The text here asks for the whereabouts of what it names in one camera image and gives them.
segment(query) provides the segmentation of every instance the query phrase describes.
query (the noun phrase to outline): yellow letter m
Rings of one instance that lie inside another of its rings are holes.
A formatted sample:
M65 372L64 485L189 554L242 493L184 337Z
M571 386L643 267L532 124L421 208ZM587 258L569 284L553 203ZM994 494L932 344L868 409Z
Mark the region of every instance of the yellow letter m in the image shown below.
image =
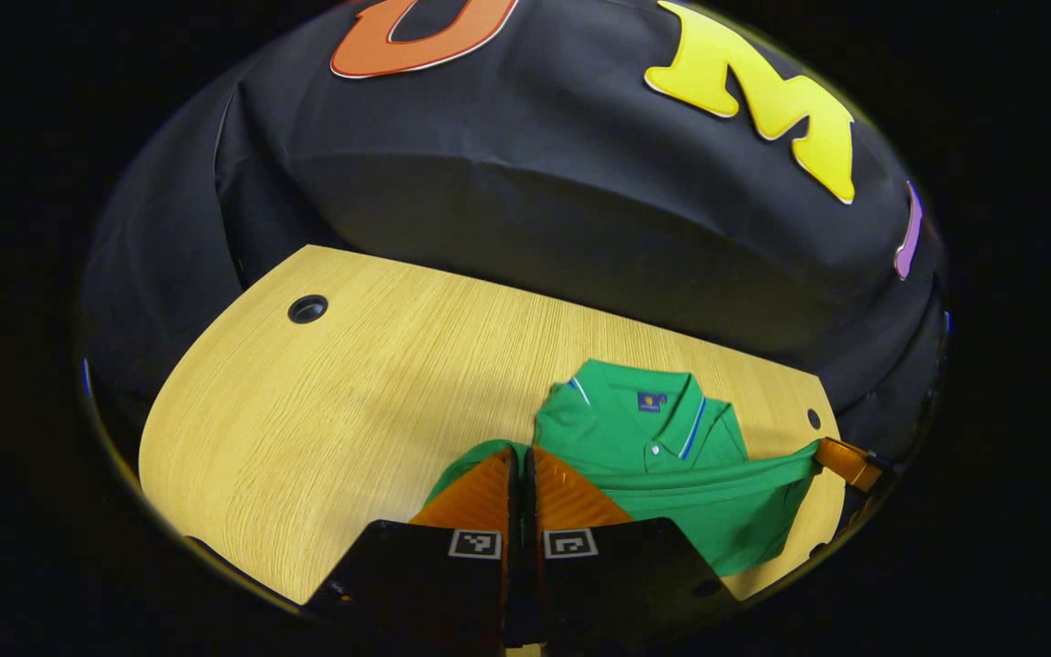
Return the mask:
M727 70L733 69L764 139L777 139L809 117L808 134L794 139L792 155L801 168L843 204L852 203L850 124L854 118L849 109L804 75L782 80L750 43L713 18L666 1L659 5L680 17L680 46L671 66L646 69L646 83L673 99L734 117L741 107L724 88Z

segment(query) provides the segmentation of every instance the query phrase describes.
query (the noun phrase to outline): wooden table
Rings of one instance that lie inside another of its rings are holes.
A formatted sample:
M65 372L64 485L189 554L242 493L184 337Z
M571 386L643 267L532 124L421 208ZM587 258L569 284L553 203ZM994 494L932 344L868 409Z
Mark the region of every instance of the wooden table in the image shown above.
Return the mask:
M287 316L305 294L329 311ZM406 521L468 448L530 444L550 385L589 357L693 371L737 411L748 456L838 438L810 374L550 296L306 246L239 296L164 384L143 492L172 527L308 601L370 520ZM806 413L821 418L815 430ZM724 582L763 590L830 540L844 481L823 470L780 557Z

